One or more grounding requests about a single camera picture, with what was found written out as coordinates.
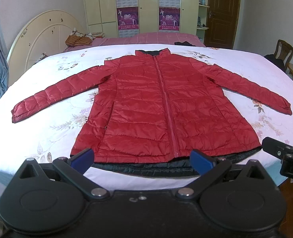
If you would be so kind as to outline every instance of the white wall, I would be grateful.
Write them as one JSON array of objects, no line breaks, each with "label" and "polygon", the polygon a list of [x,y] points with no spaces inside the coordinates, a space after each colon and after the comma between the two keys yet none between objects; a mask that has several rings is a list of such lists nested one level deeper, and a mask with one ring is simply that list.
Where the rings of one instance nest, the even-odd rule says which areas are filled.
[{"label": "white wall", "polygon": [[83,0],[0,0],[0,27],[7,52],[25,24],[38,14],[54,9],[70,13],[87,29]]},{"label": "white wall", "polygon": [[239,9],[237,32],[236,32],[235,42],[233,44],[233,49],[234,50],[238,50],[238,43],[239,43],[241,27],[242,27],[242,21],[243,21],[243,10],[244,10],[244,0],[240,0],[240,9]]},{"label": "white wall", "polygon": [[293,0],[245,0],[238,39],[236,49],[262,56],[274,53],[278,39],[293,46]]}]

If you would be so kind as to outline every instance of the bed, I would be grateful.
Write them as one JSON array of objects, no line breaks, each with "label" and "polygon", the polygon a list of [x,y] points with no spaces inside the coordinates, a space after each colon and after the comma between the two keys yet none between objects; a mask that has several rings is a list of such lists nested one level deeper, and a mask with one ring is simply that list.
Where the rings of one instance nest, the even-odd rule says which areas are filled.
[{"label": "bed", "polygon": [[[16,51],[16,46],[17,44],[14,44],[13,53]],[[42,46],[39,47],[35,51],[36,54],[42,52]],[[216,63],[267,87],[285,97],[291,103],[293,111],[293,81],[272,63],[256,54],[207,47],[128,44],[88,47],[83,50],[53,55],[28,69],[26,64],[21,66],[21,69],[26,71],[25,74],[9,87],[0,99],[0,196],[13,174],[27,157],[34,157],[39,163],[52,162],[61,156],[69,157],[75,138],[86,122],[98,89],[66,99],[25,121],[13,124],[11,110],[16,103],[72,74],[95,65],[103,65],[105,60],[133,55],[135,50],[147,51],[164,48],[169,48],[172,53],[193,57],[208,64]],[[24,55],[24,62],[28,61],[27,54]],[[278,113],[240,94],[227,90],[224,90],[224,93],[255,129],[260,141],[269,136],[293,146],[293,115]],[[251,158],[258,159],[262,163],[277,185],[286,179],[279,174],[281,164],[275,157],[261,150],[240,163],[244,164]],[[85,176],[108,190],[175,188],[198,178],[198,176],[146,178],[97,168],[90,168]]]},{"label": "bed", "polygon": [[133,44],[166,44],[174,45],[176,42],[188,42],[195,47],[205,47],[199,38],[186,33],[152,32],[137,34],[129,38],[96,38],[90,46],[68,47],[65,52],[77,51],[90,47],[111,46],[111,45],[133,45]]}]

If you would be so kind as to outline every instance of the metal screw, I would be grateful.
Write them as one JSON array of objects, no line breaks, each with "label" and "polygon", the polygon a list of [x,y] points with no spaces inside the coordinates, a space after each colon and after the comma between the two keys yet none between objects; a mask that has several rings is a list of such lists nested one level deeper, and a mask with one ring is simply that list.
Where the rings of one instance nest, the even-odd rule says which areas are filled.
[{"label": "metal screw", "polygon": [[181,196],[191,196],[194,194],[194,190],[191,188],[181,188],[177,191]]},{"label": "metal screw", "polygon": [[95,188],[91,190],[93,196],[102,197],[107,194],[107,190],[103,188]]}]

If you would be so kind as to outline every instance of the cream headboard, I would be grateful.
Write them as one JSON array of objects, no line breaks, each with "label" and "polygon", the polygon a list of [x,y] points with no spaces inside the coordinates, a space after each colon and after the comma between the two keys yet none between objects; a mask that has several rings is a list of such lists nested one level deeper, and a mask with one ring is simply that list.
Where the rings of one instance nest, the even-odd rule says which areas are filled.
[{"label": "cream headboard", "polygon": [[43,53],[50,56],[63,52],[65,40],[74,28],[84,33],[81,24],[64,11],[46,11],[30,20],[15,38],[8,54],[9,86],[38,62]]}]

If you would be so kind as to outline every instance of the pillow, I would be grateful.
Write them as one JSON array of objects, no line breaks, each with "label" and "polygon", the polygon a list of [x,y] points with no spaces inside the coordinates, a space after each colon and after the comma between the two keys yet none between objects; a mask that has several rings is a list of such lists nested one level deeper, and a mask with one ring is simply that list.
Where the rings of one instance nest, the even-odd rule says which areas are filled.
[{"label": "pillow", "polygon": [[65,43],[69,47],[76,46],[89,46],[94,40],[94,36],[88,34],[82,34],[74,28],[74,31],[70,34],[70,36],[66,39]]}]

